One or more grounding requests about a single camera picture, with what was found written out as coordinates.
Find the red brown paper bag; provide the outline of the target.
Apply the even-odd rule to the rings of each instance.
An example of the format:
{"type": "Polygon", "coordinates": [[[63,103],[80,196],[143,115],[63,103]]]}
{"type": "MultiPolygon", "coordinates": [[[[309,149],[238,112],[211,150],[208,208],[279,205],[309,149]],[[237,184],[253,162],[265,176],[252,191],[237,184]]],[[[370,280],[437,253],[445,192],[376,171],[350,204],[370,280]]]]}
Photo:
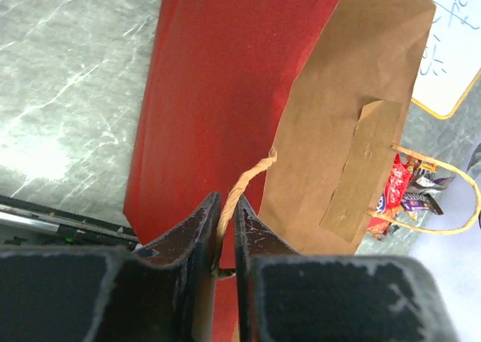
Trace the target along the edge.
{"type": "Polygon", "coordinates": [[[352,256],[395,159],[432,0],[162,0],[123,212],[141,243],[210,192],[306,256],[352,256]]]}

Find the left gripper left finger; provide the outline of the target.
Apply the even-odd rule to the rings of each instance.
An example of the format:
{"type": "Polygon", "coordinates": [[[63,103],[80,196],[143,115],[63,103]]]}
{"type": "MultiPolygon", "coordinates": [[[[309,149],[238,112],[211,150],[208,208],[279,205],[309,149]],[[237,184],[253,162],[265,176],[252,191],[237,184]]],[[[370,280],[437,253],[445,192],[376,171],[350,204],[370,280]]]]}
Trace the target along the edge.
{"type": "Polygon", "coordinates": [[[3,341],[208,341],[221,196],[131,253],[2,247],[3,341]]]}

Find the purple brown M&M's packet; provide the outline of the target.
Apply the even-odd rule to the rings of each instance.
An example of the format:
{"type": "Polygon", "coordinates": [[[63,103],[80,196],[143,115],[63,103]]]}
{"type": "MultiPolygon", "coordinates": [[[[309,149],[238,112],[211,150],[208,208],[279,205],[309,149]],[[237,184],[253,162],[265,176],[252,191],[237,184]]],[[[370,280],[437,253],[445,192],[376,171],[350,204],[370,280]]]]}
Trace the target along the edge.
{"type": "Polygon", "coordinates": [[[443,210],[429,194],[406,192],[401,200],[402,208],[409,213],[428,210],[436,215],[443,215],[443,210]]]}

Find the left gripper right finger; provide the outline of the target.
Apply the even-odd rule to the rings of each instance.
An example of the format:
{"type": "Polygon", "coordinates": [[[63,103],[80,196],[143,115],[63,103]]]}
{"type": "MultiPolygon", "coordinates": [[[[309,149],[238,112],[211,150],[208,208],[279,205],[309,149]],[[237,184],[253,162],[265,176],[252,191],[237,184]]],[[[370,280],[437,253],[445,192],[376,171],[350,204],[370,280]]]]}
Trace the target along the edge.
{"type": "Polygon", "coordinates": [[[403,256],[303,256],[245,197],[234,212],[242,341],[456,341],[434,278],[403,256]]]}

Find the red cookie snack bag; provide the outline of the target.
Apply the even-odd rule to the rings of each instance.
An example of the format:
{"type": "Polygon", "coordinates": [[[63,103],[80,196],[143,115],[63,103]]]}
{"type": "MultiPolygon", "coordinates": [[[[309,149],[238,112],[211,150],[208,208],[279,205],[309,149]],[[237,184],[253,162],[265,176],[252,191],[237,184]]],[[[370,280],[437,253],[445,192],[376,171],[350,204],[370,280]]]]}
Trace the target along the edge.
{"type": "MultiPolygon", "coordinates": [[[[402,210],[401,200],[412,178],[412,172],[413,166],[409,162],[403,162],[401,156],[397,154],[376,208],[378,214],[395,219],[396,215],[402,210]]],[[[389,233],[391,226],[391,222],[373,217],[368,225],[367,232],[380,241],[389,233]]]]}

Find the yellow M&M's packet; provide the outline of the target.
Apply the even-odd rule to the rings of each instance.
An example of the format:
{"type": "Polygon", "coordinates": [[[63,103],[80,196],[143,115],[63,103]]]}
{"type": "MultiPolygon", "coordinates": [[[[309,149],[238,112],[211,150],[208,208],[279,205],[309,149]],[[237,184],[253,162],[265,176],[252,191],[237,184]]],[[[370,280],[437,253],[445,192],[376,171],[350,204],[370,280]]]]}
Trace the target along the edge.
{"type": "Polygon", "coordinates": [[[414,176],[432,178],[437,172],[437,165],[430,162],[423,162],[417,159],[409,159],[404,167],[414,176]]]}

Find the dark snack bar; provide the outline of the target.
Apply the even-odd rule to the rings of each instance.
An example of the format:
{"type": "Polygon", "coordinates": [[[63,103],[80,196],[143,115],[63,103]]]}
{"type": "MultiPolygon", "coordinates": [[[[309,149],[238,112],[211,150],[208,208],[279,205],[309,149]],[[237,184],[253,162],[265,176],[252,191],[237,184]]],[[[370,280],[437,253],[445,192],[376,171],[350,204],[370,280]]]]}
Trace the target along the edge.
{"type": "Polygon", "coordinates": [[[433,171],[418,168],[414,171],[407,192],[419,195],[435,195],[446,190],[454,179],[453,176],[436,178],[433,171]]]}

